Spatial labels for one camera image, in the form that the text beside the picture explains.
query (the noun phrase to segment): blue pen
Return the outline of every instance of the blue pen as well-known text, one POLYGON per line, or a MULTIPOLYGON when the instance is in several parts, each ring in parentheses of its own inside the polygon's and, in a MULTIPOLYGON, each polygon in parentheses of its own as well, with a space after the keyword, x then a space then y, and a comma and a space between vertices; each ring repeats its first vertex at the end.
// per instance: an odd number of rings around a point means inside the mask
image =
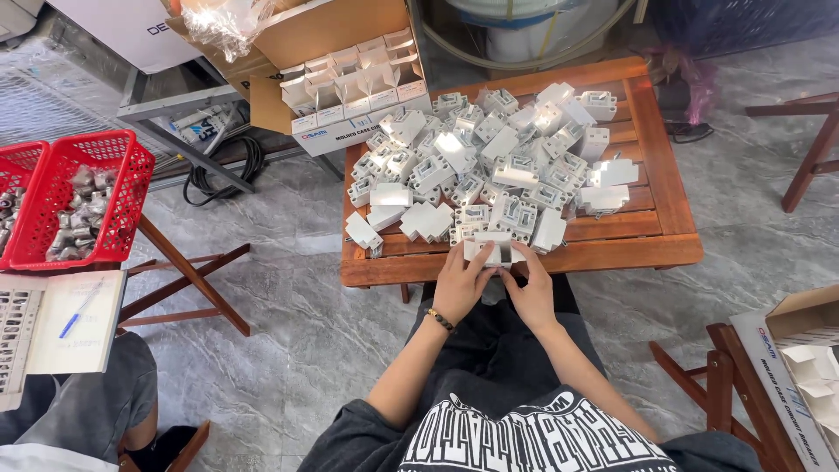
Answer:
POLYGON ((87 304, 90 303, 91 299, 94 295, 96 295, 96 292, 99 290, 99 287, 101 287, 103 283, 105 283, 105 277, 102 277, 102 279, 99 280, 99 283, 96 284, 96 286, 94 286, 91 289, 90 293, 87 294, 87 298, 81 303, 81 307, 79 307, 79 309, 76 310, 75 313, 73 313, 73 316, 70 317, 70 321, 67 322, 67 324, 64 326, 64 329, 61 330, 61 334, 58 335, 58 339, 64 339, 64 337, 70 331, 70 328, 73 328, 73 325, 76 324, 76 321, 79 319, 79 313, 81 313, 81 311, 85 309, 87 304))

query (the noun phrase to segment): black shoe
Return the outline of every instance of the black shoe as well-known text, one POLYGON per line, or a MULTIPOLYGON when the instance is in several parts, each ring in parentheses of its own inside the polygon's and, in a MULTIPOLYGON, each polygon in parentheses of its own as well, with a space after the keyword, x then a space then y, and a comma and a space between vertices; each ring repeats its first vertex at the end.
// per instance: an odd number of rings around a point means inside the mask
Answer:
POLYGON ((165 472, 197 431, 197 427, 173 426, 145 448, 125 453, 140 472, 165 472))

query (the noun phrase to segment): red plastic basket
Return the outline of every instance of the red plastic basket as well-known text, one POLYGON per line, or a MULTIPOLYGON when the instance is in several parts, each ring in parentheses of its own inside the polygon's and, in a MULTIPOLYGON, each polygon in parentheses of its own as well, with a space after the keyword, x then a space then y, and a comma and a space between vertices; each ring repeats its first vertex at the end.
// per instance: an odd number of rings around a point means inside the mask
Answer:
MULTIPOLYGON (((29 188, 38 161, 49 150, 50 143, 46 141, 31 141, 0 148, 0 191, 14 193, 13 188, 16 186, 29 188)), ((23 204, 26 203, 28 197, 31 197, 31 195, 23 198, 23 204)), ((18 221, 15 222, 12 235, 6 243, 3 256, 0 257, 0 269, 9 268, 8 262, 12 258, 14 245, 18 240, 18 234, 20 233, 18 222, 22 219, 22 215, 23 208, 21 207, 21 211, 18 213, 18 221)))
POLYGON ((133 131, 104 131, 57 139, 41 160, 15 222, 18 241, 9 264, 13 269, 66 269, 128 258, 154 169, 154 156, 137 142, 133 131), (70 179, 79 166, 117 172, 102 229, 90 256, 83 260, 46 261, 58 231, 59 210, 73 199, 70 179))

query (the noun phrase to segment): blue crate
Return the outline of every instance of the blue crate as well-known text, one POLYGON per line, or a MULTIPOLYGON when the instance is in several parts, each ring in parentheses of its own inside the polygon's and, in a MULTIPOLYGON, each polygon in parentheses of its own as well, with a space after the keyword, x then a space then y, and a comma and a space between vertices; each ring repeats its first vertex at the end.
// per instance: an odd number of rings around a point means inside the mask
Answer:
POLYGON ((839 0, 655 0, 649 12, 662 42, 696 59, 839 32, 839 0))

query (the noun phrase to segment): black beaded bracelet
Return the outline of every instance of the black beaded bracelet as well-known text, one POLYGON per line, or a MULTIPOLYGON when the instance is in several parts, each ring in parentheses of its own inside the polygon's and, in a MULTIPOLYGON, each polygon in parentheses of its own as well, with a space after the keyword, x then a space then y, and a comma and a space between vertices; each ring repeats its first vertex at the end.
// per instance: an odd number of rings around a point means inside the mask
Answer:
POLYGON ((443 328, 449 330, 449 333, 451 333, 455 329, 455 326, 449 323, 449 320, 443 318, 443 316, 440 315, 434 308, 429 308, 425 311, 425 313, 434 317, 435 320, 437 320, 438 322, 440 322, 440 324, 443 325, 443 328))

